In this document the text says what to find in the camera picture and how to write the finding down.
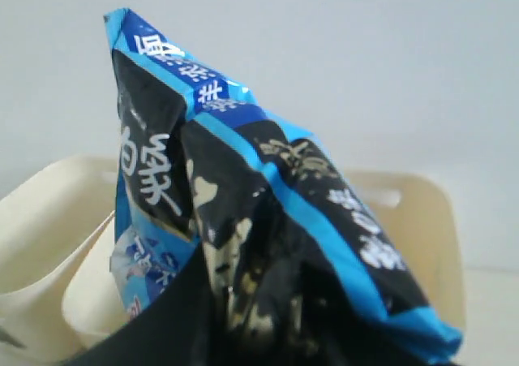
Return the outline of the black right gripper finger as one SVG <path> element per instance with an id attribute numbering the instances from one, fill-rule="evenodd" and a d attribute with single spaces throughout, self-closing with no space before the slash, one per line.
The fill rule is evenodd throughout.
<path id="1" fill-rule="evenodd" d="M 72 365 L 245 365 L 238 341 L 225 332 L 201 247 L 165 292 L 137 317 Z"/>

